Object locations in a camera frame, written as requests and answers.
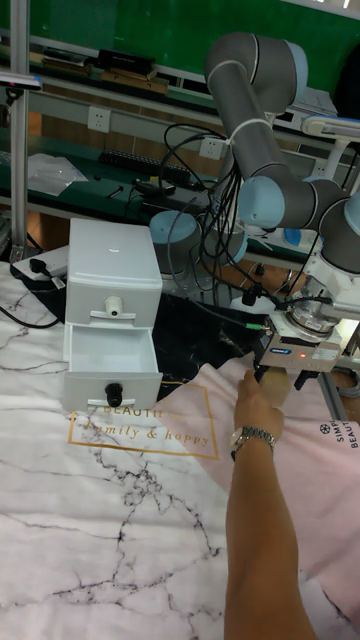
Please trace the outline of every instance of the open drawer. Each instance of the open drawer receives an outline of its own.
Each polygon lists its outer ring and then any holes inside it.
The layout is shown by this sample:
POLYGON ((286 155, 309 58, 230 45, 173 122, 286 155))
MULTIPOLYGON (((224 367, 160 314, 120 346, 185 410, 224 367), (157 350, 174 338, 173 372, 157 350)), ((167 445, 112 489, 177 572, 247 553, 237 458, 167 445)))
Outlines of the open drawer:
POLYGON ((68 327, 69 370, 65 373, 63 405, 86 411, 109 405, 109 385, 119 385, 119 404, 151 408, 162 374, 157 368, 149 329, 114 330, 68 327))

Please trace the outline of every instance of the blue cap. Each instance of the blue cap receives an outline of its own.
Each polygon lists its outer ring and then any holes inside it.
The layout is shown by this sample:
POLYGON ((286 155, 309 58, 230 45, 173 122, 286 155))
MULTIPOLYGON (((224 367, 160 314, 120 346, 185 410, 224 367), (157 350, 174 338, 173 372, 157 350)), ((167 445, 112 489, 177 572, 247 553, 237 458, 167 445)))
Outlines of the blue cap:
POLYGON ((295 64, 296 70, 296 94, 294 98, 294 102, 299 100, 307 86, 308 76, 309 76, 309 65, 306 57, 306 53, 304 49, 299 47, 298 44, 294 44, 293 42, 288 42, 285 40, 287 46, 289 47, 295 64))
POLYGON ((349 227, 360 236, 360 193, 354 193, 347 201, 344 208, 344 215, 349 227))
POLYGON ((180 242, 189 238, 197 229, 197 222, 190 213, 182 213, 178 211, 161 211, 150 220, 150 233, 154 244, 167 244, 169 241, 169 233, 176 220, 171 232, 170 244, 180 242))
POLYGON ((240 260, 244 257, 245 251, 247 249, 248 237, 249 237, 248 232, 244 231, 243 235, 242 235, 242 243, 241 243, 239 249, 237 250, 236 254, 234 255, 232 261, 228 262, 227 264, 233 264, 234 262, 240 262, 240 260))
POLYGON ((249 178, 240 189, 239 216, 246 224, 277 227, 284 217, 285 200, 278 184, 266 176, 249 178))

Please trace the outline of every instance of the marble pattern tablecloth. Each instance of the marble pattern tablecloth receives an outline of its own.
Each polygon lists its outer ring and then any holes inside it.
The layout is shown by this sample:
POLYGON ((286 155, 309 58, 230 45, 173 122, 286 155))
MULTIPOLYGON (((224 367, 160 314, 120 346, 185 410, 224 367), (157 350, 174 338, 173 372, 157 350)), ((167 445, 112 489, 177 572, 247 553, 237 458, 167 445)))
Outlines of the marble pattern tablecloth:
MULTIPOLYGON (((0 304, 51 320, 6 264, 0 304)), ((0 313, 1 639, 219 640, 226 494, 195 458, 68 444, 62 340, 0 313)), ((300 583, 318 638, 358 637, 300 583)))

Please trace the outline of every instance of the clear plastic bag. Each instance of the clear plastic bag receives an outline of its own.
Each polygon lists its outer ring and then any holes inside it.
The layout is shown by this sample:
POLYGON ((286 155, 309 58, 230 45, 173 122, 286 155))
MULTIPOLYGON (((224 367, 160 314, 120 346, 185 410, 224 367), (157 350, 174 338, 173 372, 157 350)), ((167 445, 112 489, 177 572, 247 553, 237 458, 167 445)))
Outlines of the clear plastic bag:
POLYGON ((36 153, 28 160, 28 188, 51 196, 59 196, 73 182, 87 178, 67 158, 36 153))

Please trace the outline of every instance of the drawer knob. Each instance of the drawer knob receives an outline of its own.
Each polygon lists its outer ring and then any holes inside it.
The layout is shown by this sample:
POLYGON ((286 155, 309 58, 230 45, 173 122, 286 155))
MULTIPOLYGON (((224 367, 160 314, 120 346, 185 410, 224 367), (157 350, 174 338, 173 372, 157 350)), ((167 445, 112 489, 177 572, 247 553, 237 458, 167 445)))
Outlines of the drawer knob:
POLYGON ((109 407, 120 407, 122 403, 122 386, 118 382, 112 382, 105 388, 109 407))

